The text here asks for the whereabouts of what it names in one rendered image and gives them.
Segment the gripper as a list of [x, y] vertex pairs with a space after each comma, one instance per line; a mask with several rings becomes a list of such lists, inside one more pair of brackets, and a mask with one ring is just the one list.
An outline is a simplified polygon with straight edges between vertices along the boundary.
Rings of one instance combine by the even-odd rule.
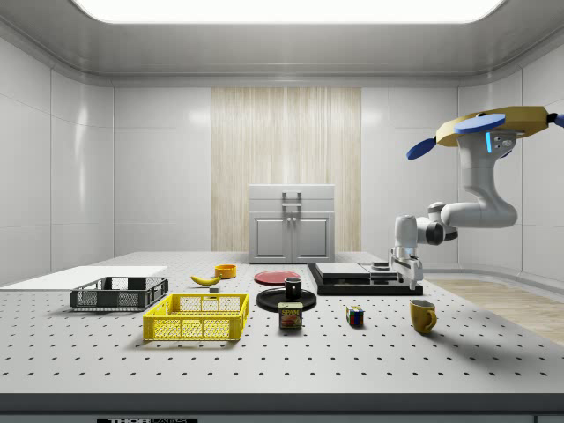
[[423, 266], [416, 256], [416, 247], [394, 247], [390, 250], [390, 268], [395, 271], [411, 290], [423, 279]]

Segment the yellow mug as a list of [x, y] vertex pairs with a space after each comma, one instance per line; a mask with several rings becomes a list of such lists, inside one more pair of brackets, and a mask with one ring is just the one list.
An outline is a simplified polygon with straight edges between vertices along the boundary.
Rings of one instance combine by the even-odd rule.
[[430, 333], [437, 323], [435, 305], [429, 301], [411, 300], [410, 313], [412, 326], [418, 333]]

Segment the black stove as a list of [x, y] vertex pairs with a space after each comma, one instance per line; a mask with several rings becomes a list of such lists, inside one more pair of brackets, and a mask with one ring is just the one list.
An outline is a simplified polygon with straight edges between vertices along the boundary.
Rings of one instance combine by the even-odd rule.
[[408, 283], [385, 262], [310, 263], [319, 295], [422, 295], [423, 286]]

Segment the white cabinet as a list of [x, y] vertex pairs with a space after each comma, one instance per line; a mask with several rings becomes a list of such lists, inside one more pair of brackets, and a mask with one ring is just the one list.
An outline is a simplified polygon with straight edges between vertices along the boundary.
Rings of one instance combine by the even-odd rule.
[[249, 261], [332, 262], [334, 189], [333, 184], [250, 184]]

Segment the flat-sided can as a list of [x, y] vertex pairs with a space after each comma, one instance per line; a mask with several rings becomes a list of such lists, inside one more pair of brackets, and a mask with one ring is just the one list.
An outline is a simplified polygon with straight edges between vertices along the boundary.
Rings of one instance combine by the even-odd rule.
[[298, 301], [280, 302], [278, 304], [278, 317], [280, 329], [300, 329], [303, 304]]

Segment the red plate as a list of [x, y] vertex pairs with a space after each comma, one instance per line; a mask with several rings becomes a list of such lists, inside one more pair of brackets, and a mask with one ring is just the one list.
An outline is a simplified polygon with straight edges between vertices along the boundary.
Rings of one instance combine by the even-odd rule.
[[300, 279], [301, 275], [292, 271], [263, 271], [254, 276], [255, 282], [266, 286], [283, 286], [287, 278]]

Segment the black plate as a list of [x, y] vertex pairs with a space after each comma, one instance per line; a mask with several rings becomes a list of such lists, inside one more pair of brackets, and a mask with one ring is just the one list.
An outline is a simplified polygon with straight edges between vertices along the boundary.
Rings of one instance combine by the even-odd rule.
[[316, 295], [302, 289], [301, 296], [297, 299], [292, 299], [286, 296], [284, 288], [272, 288], [264, 290], [256, 296], [256, 304], [267, 311], [277, 312], [280, 302], [300, 302], [302, 309], [307, 311], [316, 305]]

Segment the yellow basket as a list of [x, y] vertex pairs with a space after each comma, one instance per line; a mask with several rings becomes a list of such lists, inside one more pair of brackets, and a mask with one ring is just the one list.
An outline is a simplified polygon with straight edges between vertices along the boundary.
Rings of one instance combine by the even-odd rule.
[[246, 293], [171, 293], [143, 315], [145, 340], [238, 340]]

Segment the dark grey basket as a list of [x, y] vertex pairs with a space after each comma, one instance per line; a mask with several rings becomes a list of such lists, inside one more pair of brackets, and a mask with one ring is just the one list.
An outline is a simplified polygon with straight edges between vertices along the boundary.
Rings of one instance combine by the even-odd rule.
[[144, 310], [167, 291], [167, 278], [105, 277], [73, 289], [70, 306], [81, 310]]

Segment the white board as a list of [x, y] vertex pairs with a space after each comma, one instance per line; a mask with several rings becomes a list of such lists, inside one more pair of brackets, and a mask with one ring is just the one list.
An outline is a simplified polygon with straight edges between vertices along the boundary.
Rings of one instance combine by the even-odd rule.
[[28, 279], [0, 290], [71, 290], [104, 277], [150, 277], [166, 266], [79, 266]]

